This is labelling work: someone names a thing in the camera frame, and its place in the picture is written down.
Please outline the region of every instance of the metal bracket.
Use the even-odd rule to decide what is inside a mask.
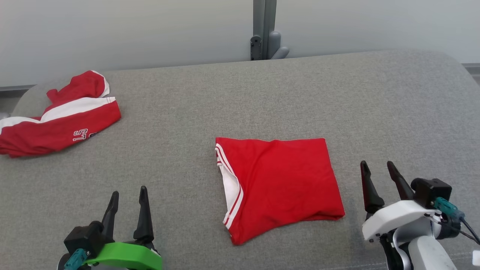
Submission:
[[[250,39],[250,57],[252,61],[262,59],[262,38],[259,36]]]

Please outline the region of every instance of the black cable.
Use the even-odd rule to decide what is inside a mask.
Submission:
[[[472,236],[475,238],[475,242],[480,245],[480,238],[479,236],[473,231],[472,227],[467,223],[464,217],[460,217],[460,221],[465,225],[465,227],[470,231]]]
[[[455,228],[455,227],[453,227],[453,226],[450,226],[450,225],[448,225],[448,224],[446,224],[446,223],[442,223],[442,222],[440,222],[440,221],[435,221],[435,222],[436,222],[437,224],[439,224],[439,225],[448,227],[448,228],[450,228],[450,229],[452,229],[452,230],[454,230],[454,231],[456,231],[456,232],[459,232],[459,233],[463,234],[464,236],[468,237],[469,239],[473,240],[475,243],[477,243],[478,245],[480,245],[480,242],[477,242],[477,240],[476,240],[473,236],[471,236],[470,234],[468,234],[468,233],[466,233],[466,232],[464,232],[464,231],[462,231],[462,230],[459,230],[459,229],[457,229],[457,228]]]

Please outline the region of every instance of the white trim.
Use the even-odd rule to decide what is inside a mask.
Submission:
[[[42,115],[40,120],[35,120],[28,117],[14,116],[8,117],[0,120],[0,134],[4,127],[13,126],[20,124],[22,122],[33,122],[33,123],[45,123],[52,121],[58,118],[71,116],[77,113],[93,110],[103,105],[112,103],[115,101],[114,97],[108,98],[80,98],[65,104],[62,104],[58,107],[52,108]]]
[[[223,186],[225,189],[225,199],[227,201],[227,212],[223,223],[230,229],[235,216],[237,215],[241,202],[243,200],[243,188],[238,178],[233,172],[230,163],[227,160],[225,152],[220,144],[216,144],[215,151],[217,154],[217,165],[222,173]]]
[[[107,83],[107,79],[105,79],[105,77],[102,74],[96,72],[95,70],[92,70],[92,72],[95,72],[96,74],[103,77],[103,84],[105,87],[103,88],[103,93],[99,96],[99,98],[103,98],[104,96],[110,94],[110,85]]]

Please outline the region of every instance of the red fabric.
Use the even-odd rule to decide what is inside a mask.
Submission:
[[[325,139],[216,138],[216,143],[225,154],[219,165],[222,159],[228,161],[243,190],[228,230],[233,244],[241,245],[279,226],[335,221],[345,215]]]
[[[98,98],[105,89],[105,80],[102,75],[91,70],[73,77],[70,83],[60,91],[52,89],[47,92],[47,97],[52,102],[46,111],[61,104],[79,98]]]
[[[53,89],[47,93],[52,105],[44,114],[53,108],[57,110],[49,115],[49,121],[35,123],[24,117],[0,120],[0,154],[8,154],[12,158],[48,154],[88,139],[109,127],[121,118],[121,114],[115,98],[97,98],[104,90],[103,76],[88,71],[72,78],[71,83],[61,91]],[[86,103],[79,105],[80,98],[84,98],[81,101]],[[73,113],[64,116],[65,111],[72,110]]]

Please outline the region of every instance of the folded red shirt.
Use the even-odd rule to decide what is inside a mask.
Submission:
[[[216,138],[234,245],[273,228],[345,215],[325,139]]]

